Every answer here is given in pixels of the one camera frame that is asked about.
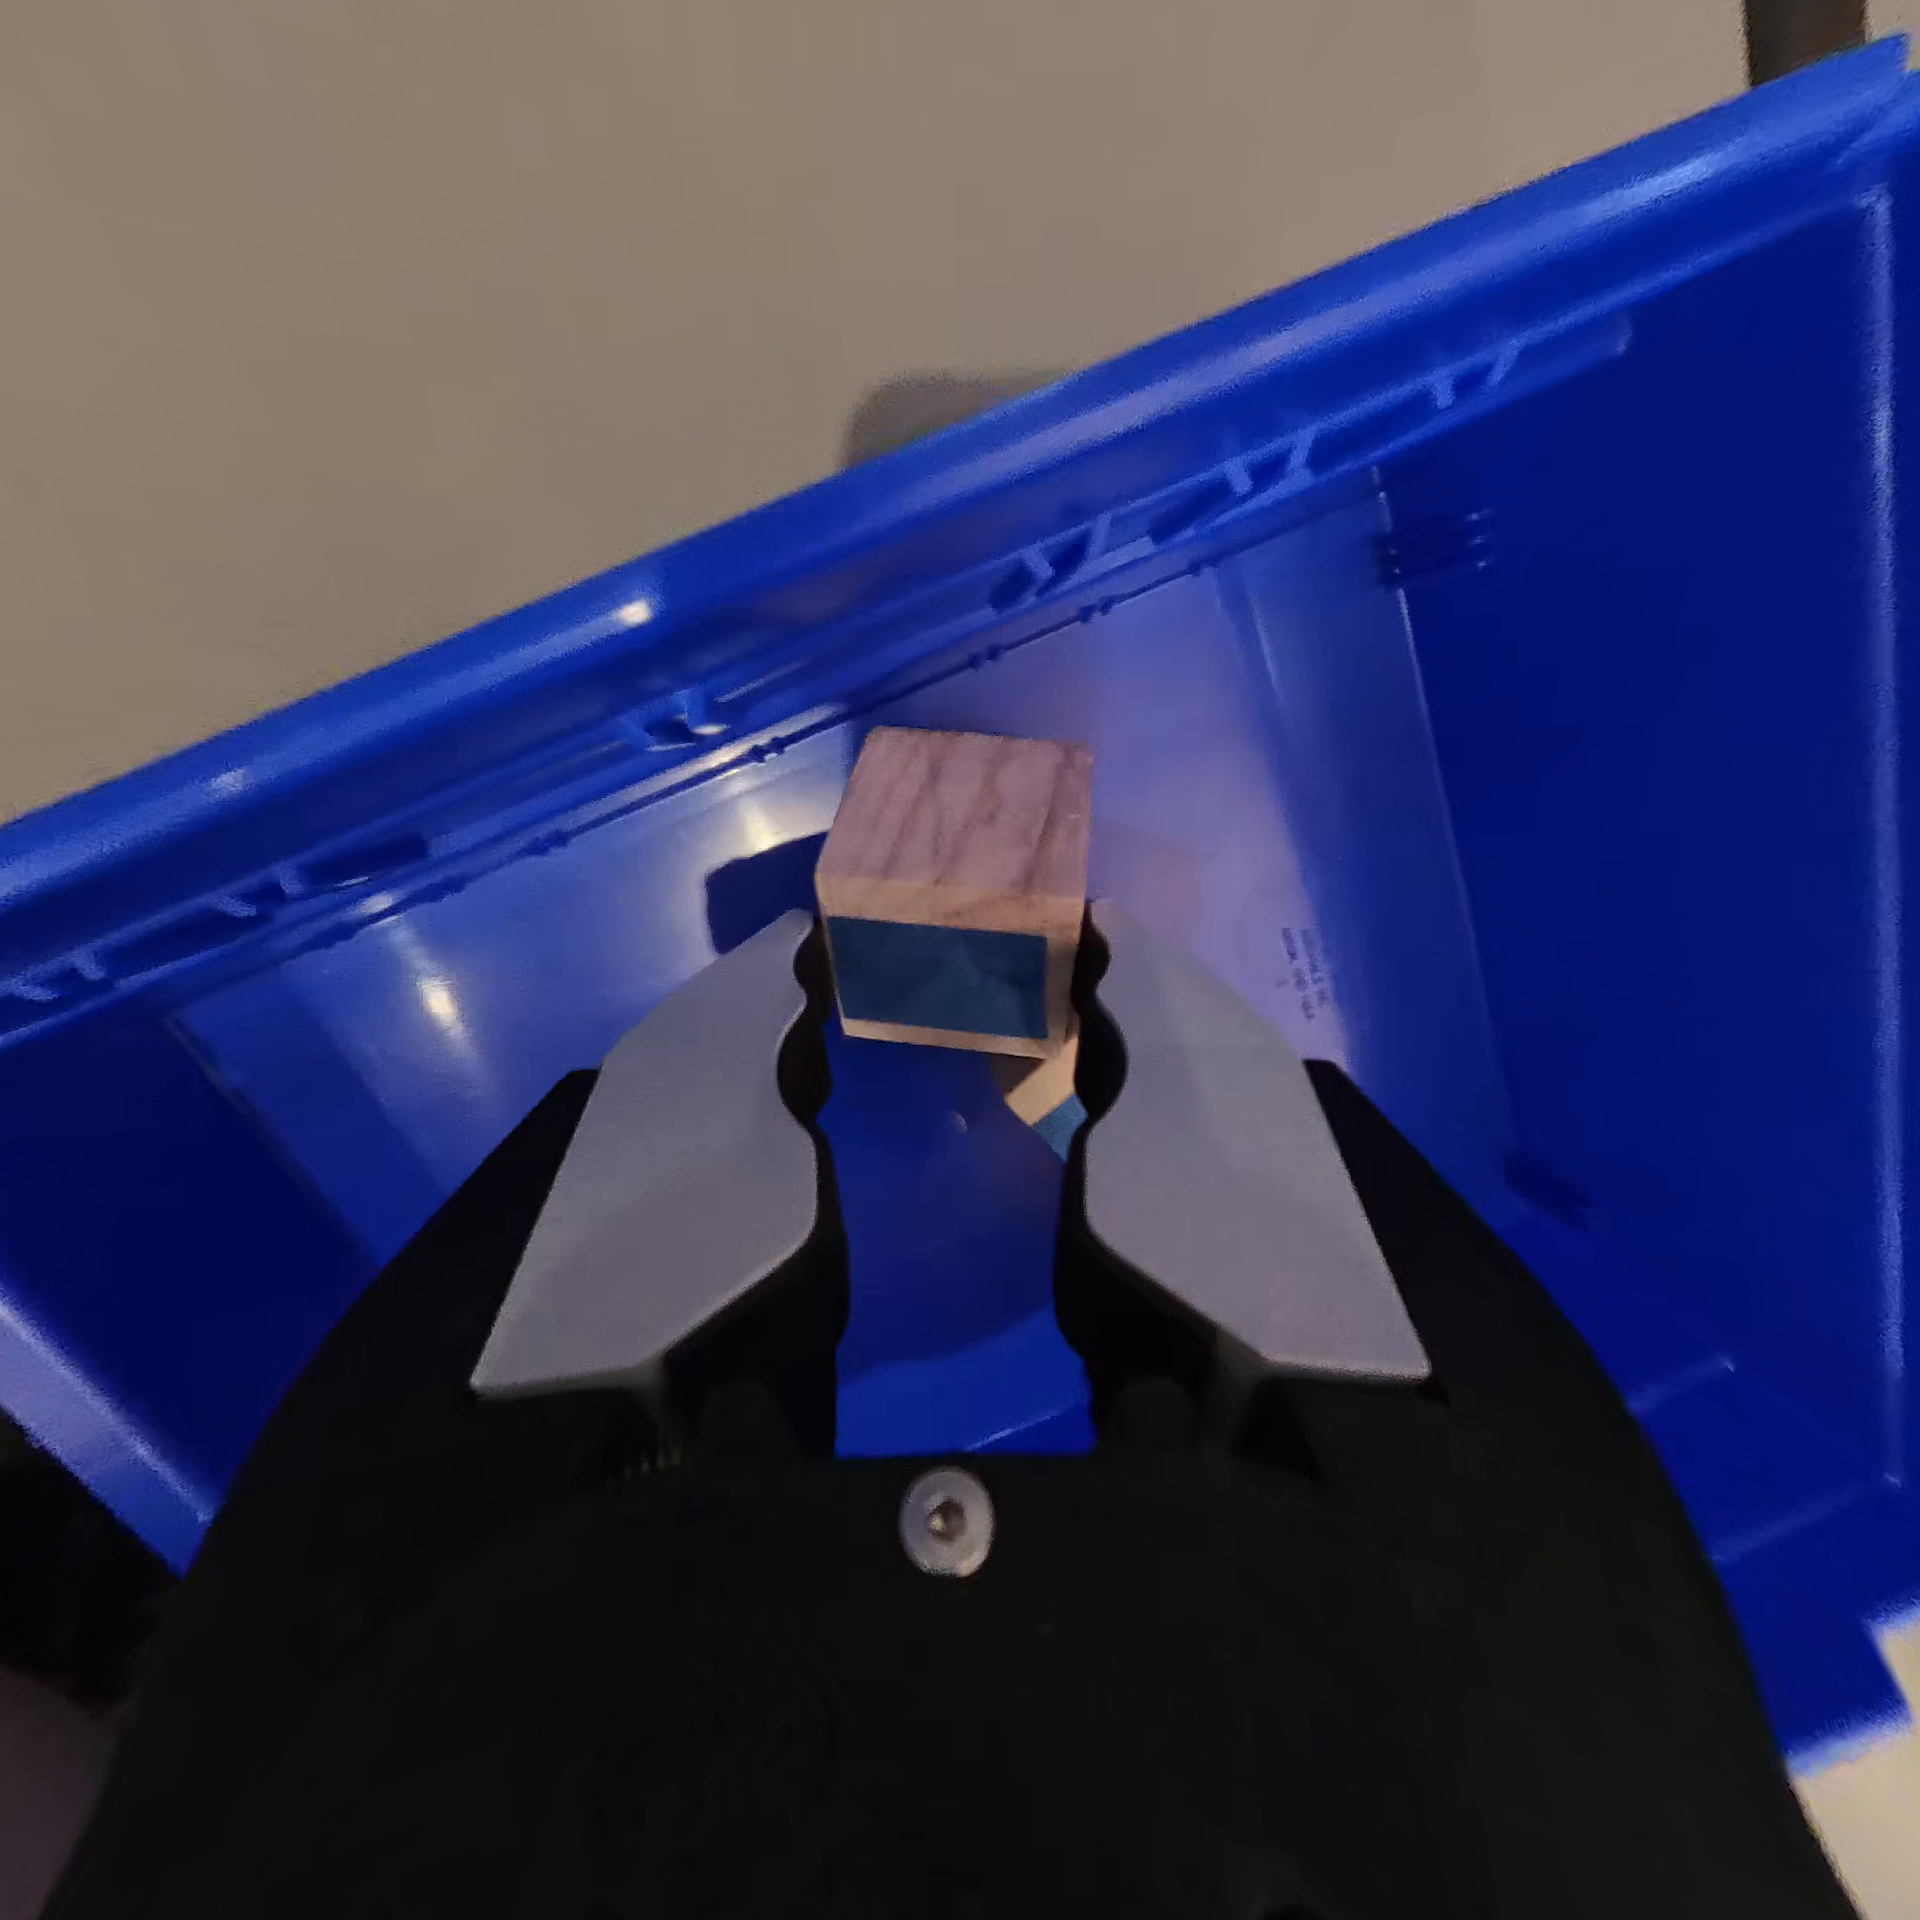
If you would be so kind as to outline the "black textured pad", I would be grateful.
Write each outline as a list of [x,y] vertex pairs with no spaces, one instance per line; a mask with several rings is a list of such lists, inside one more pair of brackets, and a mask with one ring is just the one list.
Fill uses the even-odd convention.
[[178,1586],[79,1476],[3,1419],[5,1668],[113,1720]]

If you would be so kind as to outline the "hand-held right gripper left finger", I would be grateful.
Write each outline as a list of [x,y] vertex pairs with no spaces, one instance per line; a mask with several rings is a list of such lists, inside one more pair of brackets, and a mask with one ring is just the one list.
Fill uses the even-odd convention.
[[610,1390],[684,1443],[752,1393],[804,1457],[836,1451],[830,996],[825,929],[791,910],[610,1048],[471,1374],[483,1400]]

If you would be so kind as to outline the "blue plastic bin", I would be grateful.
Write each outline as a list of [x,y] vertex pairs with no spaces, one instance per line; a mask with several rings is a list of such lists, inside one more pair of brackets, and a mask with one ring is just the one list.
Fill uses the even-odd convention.
[[1367,1096],[1645,1422],[1814,1768],[1916,1613],[1916,70],[1647,133],[5,828],[5,1414],[182,1568],[877,724]]

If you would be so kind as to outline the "wooden cube with blue stripe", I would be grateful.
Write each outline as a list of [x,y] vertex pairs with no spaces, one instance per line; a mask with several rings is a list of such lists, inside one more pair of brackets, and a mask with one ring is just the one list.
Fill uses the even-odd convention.
[[852,1038],[1021,1060],[1067,1044],[1093,773],[1075,739],[867,734],[815,871]]
[[1079,1038],[1069,1035],[1044,1058],[994,1054],[988,1067],[1007,1108],[1069,1162],[1072,1141],[1088,1118],[1076,1092]]

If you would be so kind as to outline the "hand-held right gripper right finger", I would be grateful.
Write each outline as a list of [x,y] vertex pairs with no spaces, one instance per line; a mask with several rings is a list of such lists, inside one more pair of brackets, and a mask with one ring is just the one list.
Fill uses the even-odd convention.
[[1054,1316],[1096,1441],[1304,1463],[1299,1383],[1426,1390],[1428,1345],[1292,1042],[1105,898],[1070,1003],[1082,1118]]

